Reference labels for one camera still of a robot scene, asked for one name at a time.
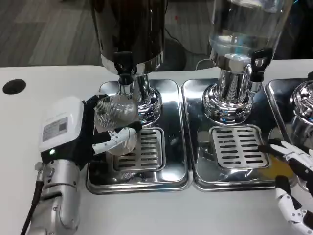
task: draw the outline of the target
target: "white robotic hand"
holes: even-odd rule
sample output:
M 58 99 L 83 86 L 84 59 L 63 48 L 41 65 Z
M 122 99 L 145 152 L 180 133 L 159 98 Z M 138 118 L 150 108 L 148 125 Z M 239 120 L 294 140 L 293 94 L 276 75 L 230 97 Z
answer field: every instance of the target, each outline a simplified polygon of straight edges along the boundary
M 93 134 L 94 107 L 105 95 L 87 102 L 75 97 L 52 105 L 44 116 L 36 189 L 21 235 L 72 235 L 79 226 L 80 171 L 93 156 L 106 152 L 141 130 L 140 122 Z
M 304 146 L 301 149 L 285 141 L 269 140 L 268 145 L 259 146 L 259 150 L 283 157 L 294 173 L 307 182 L 313 196 L 313 151 Z M 292 196 L 289 180 L 286 176 L 277 176 L 276 200 L 284 218 L 303 234 L 313 233 L 313 213 L 302 207 Z

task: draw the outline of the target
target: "stainless steel tray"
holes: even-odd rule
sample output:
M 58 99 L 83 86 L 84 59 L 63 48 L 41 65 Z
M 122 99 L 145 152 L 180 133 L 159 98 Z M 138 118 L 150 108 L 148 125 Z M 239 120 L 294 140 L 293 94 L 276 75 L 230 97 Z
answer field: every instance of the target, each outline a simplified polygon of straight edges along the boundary
M 288 165 L 271 156 L 266 166 L 225 168 L 218 163 L 214 153 L 209 130 L 216 123 L 204 114 L 202 95 L 204 90 L 217 79 L 195 79 L 186 81 L 182 87 L 187 118 L 189 141 L 192 149 L 192 169 L 194 185 L 202 191 L 247 190 L 275 187 L 278 174 L 289 176 L 295 182 Z M 263 141 L 267 141 L 270 131 L 276 126 L 274 116 L 262 89 L 254 97 L 252 113 L 243 124 L 255 125 L 262 131 Z
M 290 105 L 290 97 L 294 89 L 305 81 L 308 81 L 308 79 L 278 79 L 269 82 L 265 87 L 270 106 L 277 122 L 277 127 L 283 139 L 289 143 L 292 143 L 292 140 L 290 133 L 288 133 L 289 128 L 287 126 L 294 117 L 294 107 Z
M 150 85 L 161 94 L 162 113 L 155 123 L 145 128 L 161 130 L 163 143 L 159 151 L 162 153 L 162 163 L 155 163 L 162 166 L 142 171 L 138 168 L 119 170 L 114 163 L 105 161 L 107 158 L 104 156 L 88 165 L 86 186 L 91 193 L 173 191 L 185 189 L 191 184 L 192 171 L 187 160 L 190 154 L 187 154 L 189 148 L 185 145 L 181 91 L 172 80 L 150 80 Z M 100 91 L 108 95 L 116 94 L 118 82 L 105 83 Z

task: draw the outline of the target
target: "drip tray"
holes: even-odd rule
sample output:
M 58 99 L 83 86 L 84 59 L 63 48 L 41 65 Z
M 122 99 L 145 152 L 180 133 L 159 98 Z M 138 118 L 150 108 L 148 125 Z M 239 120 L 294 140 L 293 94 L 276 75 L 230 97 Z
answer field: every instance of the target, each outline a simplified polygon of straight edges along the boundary
M 150 86 L 161 96 L 159 118 L 145 124 L 131 153 L 120 157 L 103 154 L 88 165 L 86 187 L 91 193 L 177 191 L 191 184 L 191 165 L 187 161 L 191 154 L 185 146 L 181 91 L 168 79 L 150 80 Z M 107 95 L 118 91 L 117 81 L 100 88 Z
M 194 185 L 201 191 L 275 188 L 277 175 L 294 184 L 295 177 L 285 162 L 258 151 L 276 126 L 263 89 L 254 97 L 249 118 L 241 125 L 218 125 L 204 114 L 204 90 L 217 79 L 194 79 L 182 87 Z
M 262 144 L 260 133 L 253 125 L 211 128 L 219 165 L 227 169 L 266 167 L 267 154 L 258 150 L 258 145 Z
M 161 129 L 143 129 L 137 135 L 135 149 L 124 156 L 114 156 L 116 171 L 143 172 L 160 170 L 163 162 Z

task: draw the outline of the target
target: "black circle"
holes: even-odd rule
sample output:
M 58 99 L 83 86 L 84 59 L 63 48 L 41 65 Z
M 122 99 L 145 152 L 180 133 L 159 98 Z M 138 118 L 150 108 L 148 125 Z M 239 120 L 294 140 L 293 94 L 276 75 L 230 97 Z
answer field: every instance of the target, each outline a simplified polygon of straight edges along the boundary
M 7 82 L 4 86 L 2 91 L 5 94 L 12 95 L 12 94 L 18 94 L 22 92 L 26 87 L 26 82 L 21 79 L 14 79 L 9 82 Z

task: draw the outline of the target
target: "black cable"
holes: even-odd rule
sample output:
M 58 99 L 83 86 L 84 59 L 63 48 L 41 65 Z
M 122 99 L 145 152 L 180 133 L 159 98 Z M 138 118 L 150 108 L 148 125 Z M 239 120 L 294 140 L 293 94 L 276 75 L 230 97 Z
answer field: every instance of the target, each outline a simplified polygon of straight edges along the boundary
M 31 202 L 31 207 L 29 209 L 28 215 L 26 217 L 24 226 L 21 231 L 21 235 L 25 235 L 28 229 L 28 226 L 31 222 L 31 218 L 33 217 L 33 214 L 35 212 L 36 206 L 38 205 L 40 201 L 41 192 L 43 191 L 44 182 L 43 181 L 36 181 L 36 187 L 34 191 L 33 200 Z
M 165 8 L 165 13 L 167 12 L 167 7 L 168 7 L 168 1 L 169 1 L 169 0 L 167 0 L 167 1 L 166 1 L 166 8 Z
M 172 38 L 173 40 L 175 40 L 176 42 L 178 42 L 178 44 L 180 44 L 180 45 L 182 46 L 182 48 L 184 48 L 184 50 L 187 51 L 188 53 L 193 54 L 193 55 L 204 55 L 204 56 L 207 56 L 207 54 L 204 54 L 204 53 L 195 53 L 195 52 L 192 52 L 192 51 L 186 49 L 186 48 L 183 46 L 183 44 L 182 44 L 177 38 L 173 37 L 167 29 L 165 29 L 165 31 L 167 32 L 168 36 L 170 36 L 170 38 Z

